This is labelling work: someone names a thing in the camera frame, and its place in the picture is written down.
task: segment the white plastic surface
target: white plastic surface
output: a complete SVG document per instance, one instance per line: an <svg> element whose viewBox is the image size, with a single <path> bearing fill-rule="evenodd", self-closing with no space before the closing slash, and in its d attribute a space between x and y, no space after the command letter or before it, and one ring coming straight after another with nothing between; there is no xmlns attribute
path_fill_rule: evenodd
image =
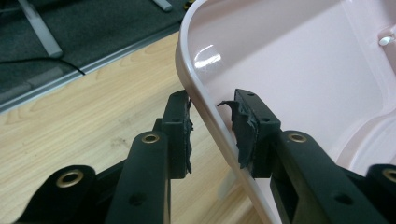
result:
<svg viewBox="0 0 396 224"><path fill-rule="evenodd" d="M262 219L278 222L268 180L237 163L235 89L257 93L282 130L313 136L361 175L396 164L396 78L378 33L396 23L396 1L196 1L180 29L177 72Z"/></svg>

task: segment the metal screw insert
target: metal screw insert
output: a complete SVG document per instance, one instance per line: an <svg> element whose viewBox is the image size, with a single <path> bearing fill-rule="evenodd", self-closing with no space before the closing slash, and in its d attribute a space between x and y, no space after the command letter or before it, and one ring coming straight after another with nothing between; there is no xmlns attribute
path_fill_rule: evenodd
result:
<svg viewBox="0 0 396 224"><path fill-rule="evenodd" d="M301 135L301 134L299 134L299 133L290 133L288 135L288 138L291 141L296 142L296 143L304 143L304 142L306 142L306 137Z"/></svg>
<svg viewBox="0 0 396 224"><path fill-rule="evenodd" d="M84 174L80 170L71 170L61 175L56 181L58 188L64 189L76 185L82 180Z"/></svg>
<svg viewBox="0 0 396 224"><path fill-rule="evenodd" d="M142 138L142 142L144 142L146 144L155 143L158 140L160 140L160 136L158 136L157 134L154 134L154 133L150 133Z"/></svg>

